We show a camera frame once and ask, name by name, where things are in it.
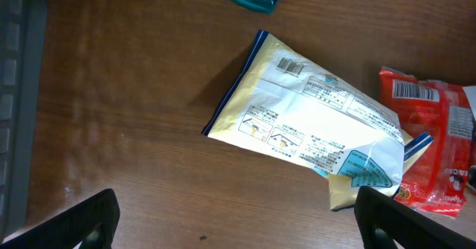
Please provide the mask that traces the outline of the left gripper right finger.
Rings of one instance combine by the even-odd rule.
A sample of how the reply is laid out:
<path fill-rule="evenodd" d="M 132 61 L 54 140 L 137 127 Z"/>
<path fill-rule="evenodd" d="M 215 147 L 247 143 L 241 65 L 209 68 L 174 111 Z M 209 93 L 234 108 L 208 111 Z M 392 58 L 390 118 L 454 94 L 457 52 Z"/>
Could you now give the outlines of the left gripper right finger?
<path fill-rule="evenodd" d="M 372 187 L 358 191 L 354 214 L 365 248 L 474 248 L 475 241 Z"/>

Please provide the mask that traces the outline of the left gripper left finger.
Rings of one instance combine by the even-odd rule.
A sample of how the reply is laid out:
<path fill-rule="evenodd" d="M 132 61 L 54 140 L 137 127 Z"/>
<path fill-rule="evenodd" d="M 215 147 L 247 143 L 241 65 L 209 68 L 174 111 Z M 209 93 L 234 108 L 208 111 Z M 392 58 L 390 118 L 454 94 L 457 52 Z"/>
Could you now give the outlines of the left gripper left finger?
<path fill-rule="evenodd" d="M 1 247 L 111 249 L 119 219 L 115 191 L 106 189 L 1 244 Z"/>

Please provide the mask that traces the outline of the red snack bag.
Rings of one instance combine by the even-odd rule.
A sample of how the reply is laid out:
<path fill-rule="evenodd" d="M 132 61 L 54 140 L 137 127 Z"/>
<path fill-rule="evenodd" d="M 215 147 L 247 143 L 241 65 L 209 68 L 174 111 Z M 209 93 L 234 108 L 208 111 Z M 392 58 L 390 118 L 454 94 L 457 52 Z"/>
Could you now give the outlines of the red snack bag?
<path fill-rule="evenodd" d="M 461 85 L 418 80 L 391 68 L 379 72 L 380 101 L 411 137 L 427 134 L 425 151 L 404 172 L 396 201 L 455 218 L 466 203 L 475 120 Z"/>

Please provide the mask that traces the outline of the cream and blue snack bag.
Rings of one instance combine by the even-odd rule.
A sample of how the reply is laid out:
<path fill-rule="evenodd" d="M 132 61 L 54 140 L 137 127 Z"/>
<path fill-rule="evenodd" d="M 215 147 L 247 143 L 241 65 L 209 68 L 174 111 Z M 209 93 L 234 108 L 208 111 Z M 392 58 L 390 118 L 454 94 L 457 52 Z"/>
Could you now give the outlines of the cream and blue snack bag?
<path fill-rule="evenodd" d="M 334 211 L 363 186 L 395 196 L 428 137 L 411 137 L 394 111 L 265 30 L 202 132 L 317 172 Z"/>

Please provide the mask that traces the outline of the silver foil snack packet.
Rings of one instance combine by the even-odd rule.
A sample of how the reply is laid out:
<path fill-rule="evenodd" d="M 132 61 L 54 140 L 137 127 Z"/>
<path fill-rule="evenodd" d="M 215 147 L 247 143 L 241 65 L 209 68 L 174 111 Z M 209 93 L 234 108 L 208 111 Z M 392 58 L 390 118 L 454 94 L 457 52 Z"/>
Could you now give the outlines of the silver foil snack packet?
<path fill-rule="evenodd" d="M 476 86 L 466 86 L 463 88 L 463 90 L 469 102 L 469 106 L 472 110 L 473 117 L 474 119 L 476 119 Z"/>

